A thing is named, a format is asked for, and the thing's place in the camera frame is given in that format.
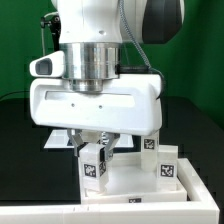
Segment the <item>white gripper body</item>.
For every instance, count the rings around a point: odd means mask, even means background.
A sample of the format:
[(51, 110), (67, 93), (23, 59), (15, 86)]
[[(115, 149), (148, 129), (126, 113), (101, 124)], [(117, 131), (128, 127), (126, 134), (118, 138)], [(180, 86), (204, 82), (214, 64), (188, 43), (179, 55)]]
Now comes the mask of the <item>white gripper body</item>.
[(38, 125), (131, 135), (150, 135), (161, 128), (158, 74), (122, 74), (107, 80), (103, 90), (79, 93), (62, 77), (61, 51), (29, 65), (35, 78), (30, 86), (30, 112)]

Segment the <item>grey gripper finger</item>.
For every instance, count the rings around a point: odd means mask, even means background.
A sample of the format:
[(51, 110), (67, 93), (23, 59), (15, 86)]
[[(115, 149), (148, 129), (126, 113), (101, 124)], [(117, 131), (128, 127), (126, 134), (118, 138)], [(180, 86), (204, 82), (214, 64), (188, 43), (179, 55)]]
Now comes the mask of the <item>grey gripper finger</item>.
[(113, 149), (116, 146), (120, 135), (117, 133), (105, 133), (109, 139), (108, 143), (104, 145), (105, 160), (110, 161), (113, 157)]
[(76, 157), (79, 156), (79, 150), (84, 145), (84, 141), (82, 139), (82, 131), (79, 129), (68, 129), (67, 135), (69, 137), (69, 140), (71, 141), (73, 147), (74, 147), (74, 155)]

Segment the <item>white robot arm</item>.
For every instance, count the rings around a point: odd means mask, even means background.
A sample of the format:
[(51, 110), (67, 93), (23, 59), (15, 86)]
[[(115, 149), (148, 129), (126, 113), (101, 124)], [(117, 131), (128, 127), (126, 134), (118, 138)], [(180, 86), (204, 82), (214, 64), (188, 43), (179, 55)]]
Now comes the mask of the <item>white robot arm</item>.
[(76, 147), (106, 136), (110, 159), (121, 135), (151, 135), (162, 123), (163, 75), (148, 62), (121, 65), (121, 46), (168, 42), (182, 27), (184, 0), (51, 1), (59, 49), (30, 64), (32, 119), (66, 129)]

